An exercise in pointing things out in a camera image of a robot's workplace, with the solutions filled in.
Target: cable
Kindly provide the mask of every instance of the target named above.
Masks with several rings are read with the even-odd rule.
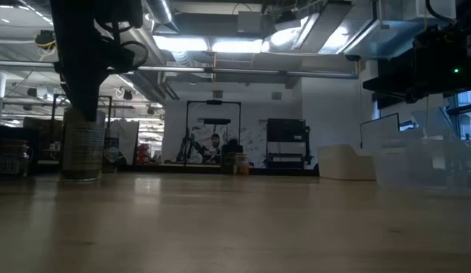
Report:
[[[427,8],[427,10],[429,11],[429,13],[434,16],[435,18],[439,19],[439,20],[442,20],[444,22],[448,22],[452,25],[455,25],[456,24],[456,20],[455,19],[451,19],[451,18],[448,18],[448,17],[445,17],[445,16],[442,16],[440,15],[439,13],[435,12],[435,10],[432,8],[431,6],[431,0],[425,0],[425,7]]]
[[[119,89],[115,89],[115,96],[118,97],[119,99],[122,99],[124,97],[124,90],[122,88],[119,88]]]
[[[99,26],[101,26],[108,32],[112,33],[112,36],[113,36],[113,39],[107,36],[101,36],[100,39],[102,39],[105,42],[108,42],[109,44],[111,44],[111,46],[118,48],[119,51],[121,51],[121,48],[124,48],[125,46],[128,46],[128,45],[136,45],[144,50],[144,56],[139,61],[132,64],[130,67],[114,67],[114,70],[111,71],[111,74],[120,74],[120,73],[134,70],[138,68],[139,66],[143,65],[147,61],[149,57],[149,50],[144,44],[137,41],[127,41],[127,42],[121,43],[121,33],[130,30],[131,28],[133,28],[133,26],[129,25],[127,27],[119,28],[119,23],[115,18],[112,18],[112,27],[109,27],[107,24],[99,22],[99,21],[97,21],[97,23],[99,24]]]
[[[246,7],[249,9],[249,11],[252,11],[252,8],[250,8],[249,5],[247,5],[247,4],[245,4],[245,3],[237,3],[237,4],[235,5],[234,9],[232,10],[232,14],[235,13],[235,8],[237,8],[238,5],[240,5],[240,4],[246,6]]]
[[[39,44],[35,42],[35,44],[39,47],[53,46],[55,43],[56,43],[56,40],[53,42],[47,42],[46,44]]]
[[[427,10],[427,8],[424,8],[424,30],[427,30],[427,26],[429,25],[429,22],[428,22],[428,13],[429,11]]]
[[[134,69],[138,68],[139,66],[143,65],[147,61],[147,58],[149,57],[149,50],[141,42],[127,41],[127,42],[121,43],[121,47],[125,47],[125,46],[128,46],[128,45],[139,46],[140,48],[144,49],[144,52],[145,52],[144,56],[138,62],[136,62],[132,65],[132,70],[134,70]]]
[[[46,56],[47,55],[41,55],[41,57],[39,58],[39,61],[42,61]],[[22,87],[23,84],[26,83],[26,81],[28,80],[28,78],[31,76],[31,74],[34,71],[35,71],[35,67],[33,67],[31,69],[31,71],[28,73],[28,75],[26,75],[25,78],[18,85],[16,85],[16,87],[13,90],[11,90],[8,94],[6,94],[5,97],[10,96],[12,93],[16,92],[16,90],[18,90],[20,87]]]
[[[123,27],[123,28],[119,29],[118,23],[114,23],[114,24],[113,24],[113,27],[109,27],[107,24],[102,23],[102,22],[99,22],[99,21],[97,21],[97,23],[98,23],[99,26],[101,26],[104,30],[107,30],[107,31],[110,32],[110,33],[114,33],[114,32],[115,32],[115,25],[117,25],[117,28],[118,28],[119,33],[126,32],[126,31],[130,30],[131,28],[133,28],[133,26],[129,25],[129,26],[127,26],[127,27]]]

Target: ceiling light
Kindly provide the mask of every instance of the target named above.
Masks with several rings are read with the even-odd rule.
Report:
[[[260,51],[261,52],[268,52],[270,49],[271,49],[271,45],[269,44],[269,42],[265,41],[262,44],[262,48],[260,49]]]
[[[293,27],[286,30],[278,31],[271,36],[271,42],[275,46],[282,46],[285,43],[288,43],[294,39],[296,39],[298,32],[300,31],[300,27]]]
[[[160,49],[169,50],[171,52],[208,50],[205,38],[182,36],[153,36],[152,38],[154,38],[156,45]]]
[[[13,6],[9,6],[9,5],[0,5],[0,8],[14,8]]]
[[[227,53],[260,53],[262,40],[243,41],[239,39],[216,42],[212,50],[214,52]]]
[[[45,99],[47,101],[53,102],[53,95],[52,94],[46,94]]]
[[[304,17],[303,19],[301,19],[301,27],[304,27],[304,25],[306,24],[306,22],[308,21],[309,19],[309,16],[306,16]]]

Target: black equipment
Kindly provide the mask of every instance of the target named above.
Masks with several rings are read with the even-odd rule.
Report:
[[[191,158],[191,151],[193,150],[193,148],[195,148],[195,150],[200,155],[202,155],[202,164],[205,164],[211,157],[209,155],[207,158],[205,152],[208,151],[208,149],[205,146],[199,144],[197,141],[195,141],[195,136],[191,134],[190,137],[184,137],[183,140],[181,140],[180,152],[176,156],[176,162],[186,162],[186,160]]]
[[[387,74],[366,81],[363,88],[409,103],[429,94],[471,90],[471,9],[454,21],[437,14],[430,0],[425,3],[430,14],[451,24],[428,27],[414,38],[412,49],[389,61]]]
[[[300,168],[304,169],[305,164],[311,165],[312,156],[309,149],[310,128],[306,126],[305,120],[275,119],[267,120],[267,143],[265,145],[265,164],[267,168]],[[304,143],[305,154],[269,152],[269,143]]]
[[[238,145],[238,140],[229,140],[221,147],[221,171],[224,174],[234,174],[234,165],[237,164],[237,153],[243,153],[243,146]]]
[[[136,69],[148,58],[142,43],[121,43],[122,32],[142,26],[141,0],[51,0],[50,4],[59,59],[55,70],[66,82],[61,87],[73,107],[80,109],[88,121],[94,121],[100,84],[109,74]],[[94,20],[113,39],[101,36]],[[128,22],[129,26],[120,29],[120,22]],[[134,52],[126,48],[128,45],[139,46],[145,55],[134,63]]]

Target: fluorescent light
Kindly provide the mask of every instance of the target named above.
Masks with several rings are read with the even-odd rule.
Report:
[[[30,5],[26,5],[26,6],[27,6],[30,10],[35,11],[35,9],[34,9],[32,6],[30,6]]]
[[[227,53],[260,53],[262,48],[262,40],[243,41],[239,39],[226,40],[216,42],[212,50],[214,52],[227,52]]]
[[[111,118],[111,121],[125,119],[126,121],[161,121],[159,118]]]
[[[117,74],[116,74],[115,76],[117,76],[119,79],[121,79],[121,80],[122,80],[125,84],[127,84],[130,88],[134,88],[134,84],[131,83],[129,80],[126,80],[126,79],[124,79],[123,77],[121,77],[121,76],[119,76],[119,75],[117,75]]]
[[[208,46],[206,45],[205,38],[201,38],[201,37],[153,36],[152,38],[154,38],[156,45],[160,49],[169,50],[171,52],[208,50]]]
[[[293,27],[290,29],[278,31],[272,34],[271,42],[275,46],[282,46],[283,44],[296,39],[297,34],[299,33],[300,30],[301,30],[300,27]]]
[[[0,8],[14,8],[13,6],[9,6],[9,5],[0,5]]]

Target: metal frame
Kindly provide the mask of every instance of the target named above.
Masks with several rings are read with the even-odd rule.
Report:
[[[366,122],[361,123],[360,124],[360,148],[363,149],[363,135],[362,135],[362,126],[363,125],[369,124],[369,123],[372,123],[372,122],[375,122],[375,121],[380,121],[381,119],[389,118],[389,117],[395,116],[395,115],[397,116],[397,132],[400,132],[400,115],[399,115],[399,113],[386,115],[384,117],[380,117],[380,118],[374,119],[372,121],[366,121]]]
[[[206,100],[206,101],[192,101],[192,100],[189,100],[187,101],[187,116],[186,116],[186,120],[185,120],[185,123],[184,123],[184,137],[185,139],[187,140],[188,139],[188,131],[189,131],[189,128],[188,128],[188,117],[189,117],[189,113],[190,113],[190,104],[191,103],[206,103],[207,105],[223,105],[223,104],[236,104],[238,105],[238,144],[240,145],[240,126],[241,126],[241,122],[242,122],[242,102],[224,102],[224,101],[219,101],[219,100]],[[188,153],[188,149],[185,149],[184,150],[184,162],[183,162],[183,166],[186,167],[187,165],[187,153]]]

